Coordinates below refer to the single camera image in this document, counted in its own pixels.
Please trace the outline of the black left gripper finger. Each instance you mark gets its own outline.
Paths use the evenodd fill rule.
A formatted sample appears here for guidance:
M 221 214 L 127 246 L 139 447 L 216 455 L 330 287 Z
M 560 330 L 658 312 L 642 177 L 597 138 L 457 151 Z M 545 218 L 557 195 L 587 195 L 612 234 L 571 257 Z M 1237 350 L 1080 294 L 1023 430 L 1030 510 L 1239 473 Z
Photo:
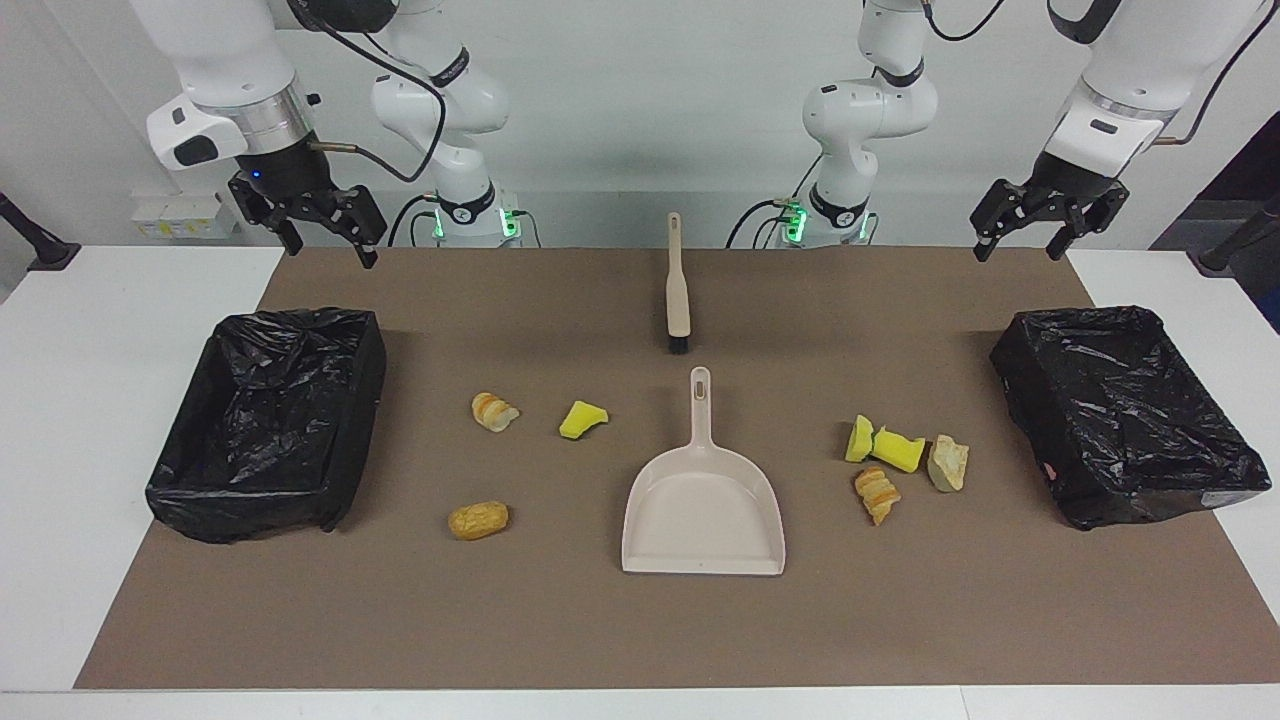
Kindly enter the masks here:
M 1076 240 L 1087 234 L 1106 232 L 1129 199 L 1125 184 L 1111 184 L 1101 196 L 1092 200 L 1061 197 L 1050 206 L 1050 219 L 1061 222 L 1061 227 L 1046 246 L 1046 255 L 1057 261 Z
M 1041 190 L 1037 187 L 1014 184 L 1007 179 L 995 181 L 970 214 L 977 236 L 975 259 L 986 263 L 1001 238 L 1037 222 L 1039 205 Z

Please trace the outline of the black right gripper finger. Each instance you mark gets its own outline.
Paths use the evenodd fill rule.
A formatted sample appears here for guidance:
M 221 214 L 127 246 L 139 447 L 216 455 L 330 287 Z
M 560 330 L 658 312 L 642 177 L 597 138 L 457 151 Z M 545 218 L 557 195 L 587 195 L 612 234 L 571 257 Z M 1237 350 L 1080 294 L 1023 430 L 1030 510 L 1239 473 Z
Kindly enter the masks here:
M 364 269 L 378 263 L 378 246 L 388 229 L 372 192 L 366 186 L 325 192 L 325 228 L 347 241 Z
M 296 256 L 302 250 L 305 243 L 288 214 L 288 206 L 275 204 L 261 195 L 250 183 L 247 173 L 237 172 L 233 174 L 230 195 L 242 217 L 251 225 L 262 227 L 275 234 L 288 256 Z

